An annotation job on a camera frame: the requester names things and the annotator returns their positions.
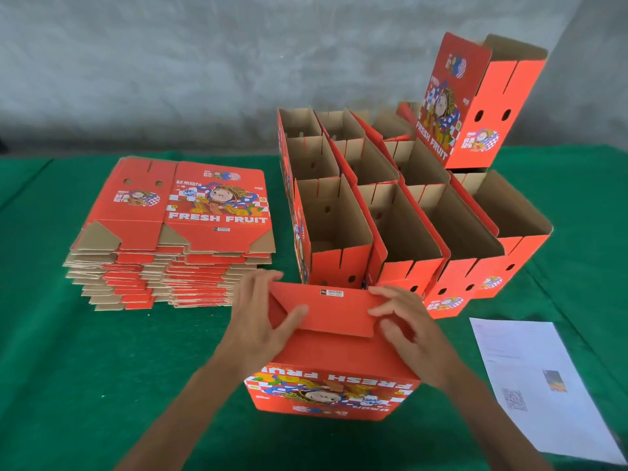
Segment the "person's left hand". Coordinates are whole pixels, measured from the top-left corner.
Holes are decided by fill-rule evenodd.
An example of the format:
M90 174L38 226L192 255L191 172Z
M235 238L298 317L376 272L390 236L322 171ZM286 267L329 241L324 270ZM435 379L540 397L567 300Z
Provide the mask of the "person's left hand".
M242 380L269 364L307 314L306 305L297 306L284 322L273 329L268 320L268 285L282 272L256 269L245 274L234 291L231 321L216 347L214 357L235 368Z

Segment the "qr code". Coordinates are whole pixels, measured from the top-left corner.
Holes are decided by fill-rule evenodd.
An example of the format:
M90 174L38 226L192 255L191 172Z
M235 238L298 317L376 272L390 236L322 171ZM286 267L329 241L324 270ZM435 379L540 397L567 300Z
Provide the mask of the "qr code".
M502 393L504 394L508 408L511 410L528 411L526 402L523 400L523 396L519 390L502 388Z

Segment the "green fabric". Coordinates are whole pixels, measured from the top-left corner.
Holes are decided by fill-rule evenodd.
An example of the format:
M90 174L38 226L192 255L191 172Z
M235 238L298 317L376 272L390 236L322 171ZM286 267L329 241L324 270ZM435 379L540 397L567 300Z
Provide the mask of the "green fabric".
M298 281L277 157L193 160L264 170L278 252ZM0 161L0 469L106 470L212 353L228 308L96 313L60 265L117 158ZM608 426L628 440L628 158L607 147L504 148L495 167L556 231L497 298L440 321L487 379L468 317L556 324ZM551 457L569 469L606 468ZM186 465L207 469L487 469L447 400L421 386L379 423L258 412L241 386Z

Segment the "white sticker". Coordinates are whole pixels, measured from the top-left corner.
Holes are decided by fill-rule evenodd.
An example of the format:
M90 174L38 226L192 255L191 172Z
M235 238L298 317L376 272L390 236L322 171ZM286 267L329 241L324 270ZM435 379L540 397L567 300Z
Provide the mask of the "white sticker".
M321 289L321 296L336 296L337 298L344 297L345 293L342 291L334 291L333 289Z

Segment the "person's right hand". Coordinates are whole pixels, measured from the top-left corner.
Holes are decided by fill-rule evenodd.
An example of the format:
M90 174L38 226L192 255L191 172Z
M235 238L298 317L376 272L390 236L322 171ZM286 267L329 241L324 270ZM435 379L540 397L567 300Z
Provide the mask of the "person's right hand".
M370 309L372 316L397 314L414 331L414 341L405 338L397 324L383 319L380 327L384 336L412 372L428 385L447 391L467 370L458 353L440 330L419 295L394 286L369 287L371 294L384 296L388 302Z

